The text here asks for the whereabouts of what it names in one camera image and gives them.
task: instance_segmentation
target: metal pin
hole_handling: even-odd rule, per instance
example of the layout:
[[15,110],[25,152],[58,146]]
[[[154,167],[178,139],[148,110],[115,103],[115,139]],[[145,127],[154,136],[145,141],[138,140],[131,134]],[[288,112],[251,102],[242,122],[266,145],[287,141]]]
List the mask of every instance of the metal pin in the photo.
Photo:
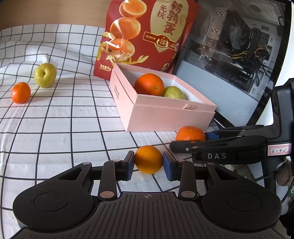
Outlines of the metal pin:
[[196,194],[192,191],[183,191],[181,195],[182,197],[192,198],[192,197],[195,197]]
[[102,198],[112,198],[114,196],[114,193],[111,191],[104,191],[100,193],[100,197]]

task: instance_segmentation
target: white grid cloth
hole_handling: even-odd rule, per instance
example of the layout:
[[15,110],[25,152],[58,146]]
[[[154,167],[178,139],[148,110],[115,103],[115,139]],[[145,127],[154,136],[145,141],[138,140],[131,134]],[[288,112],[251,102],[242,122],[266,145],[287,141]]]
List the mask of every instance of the white grid cloth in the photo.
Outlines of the white grid cloth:
[[[12,212],[15,197],[25,189],[82,162],[102,166],[123,159],[129,150],[154,145],[169,150],[176,132],[125,132],[109,90],[109,82],[93,76],[97,46],[104,29],[79,25],[27,25],[0,31],[0,238],[19,226]],[[57,68],[52,87],[34,81],[38,65]],[[25,104],[11,100],[11,89],[27,82],[31,97]],[[207,131],[217,129],[211,123]],[[176,154],[176,159],[187,159]],[[203,182],[198,193],[205,193]],[[95,182],[92,195],[97,195]],[[164,170],[145,175],[137,170],[121,191],[178,191]]]

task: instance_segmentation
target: pink box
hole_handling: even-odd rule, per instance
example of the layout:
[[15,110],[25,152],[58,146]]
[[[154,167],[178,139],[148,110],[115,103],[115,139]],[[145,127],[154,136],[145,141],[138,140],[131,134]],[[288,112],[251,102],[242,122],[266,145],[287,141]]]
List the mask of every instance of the pink box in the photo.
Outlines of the pink box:
[[[164,86],[180,88],[187,100],[137,94],[133,85],[146,73],[158,75]],[[127,132],[178,131],[183,126],[206,129],[216,105],[180,78],[159,71],[115,64],[110,90]]]

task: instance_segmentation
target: white label sticker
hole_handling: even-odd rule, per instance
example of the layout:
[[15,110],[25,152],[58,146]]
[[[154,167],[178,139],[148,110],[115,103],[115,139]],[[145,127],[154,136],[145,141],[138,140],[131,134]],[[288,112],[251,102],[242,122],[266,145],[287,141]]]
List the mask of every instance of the white label sticker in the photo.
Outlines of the white label sticker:
[[291,150],[292,150],[292,143],[268,145],[268,156],[290,154]]

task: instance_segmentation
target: tangerine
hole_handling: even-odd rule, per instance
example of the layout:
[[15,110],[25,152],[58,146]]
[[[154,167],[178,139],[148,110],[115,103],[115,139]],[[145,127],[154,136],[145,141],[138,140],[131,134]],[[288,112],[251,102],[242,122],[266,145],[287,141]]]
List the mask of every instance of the tangerine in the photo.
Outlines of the tangerine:
[[152,145],[142,146],[135,153],[135,164],[142,173],[154,174],[163,165],[162,154]]
[[12,101],[16,104],[25,103],[31,96],[31,89],[26,82],[17,83],[11,90]]
[[110,33],[115,38],[133,39],[141,31],[140,22],[131,17],[121,17],[115,20],[110,26]]
[[124,0],[119,6],[119,13],[125,17],[138,18],[147,10],[147,5],[142,0]]
[[118,61],[129,59],[135,53],[134,45],[125,39],[114,38],[107,42],[106,51]]
[[205,141],[205,133],[202,129],[194,127],[194,126],[184,126],[180,128],[176,135],[176,140],[184,141],[184,140],[195,140],[195,141]]
[[161,96],[164,91],[164,83],[159,76],[147,73],[136,80],[134,89],[138,94]]

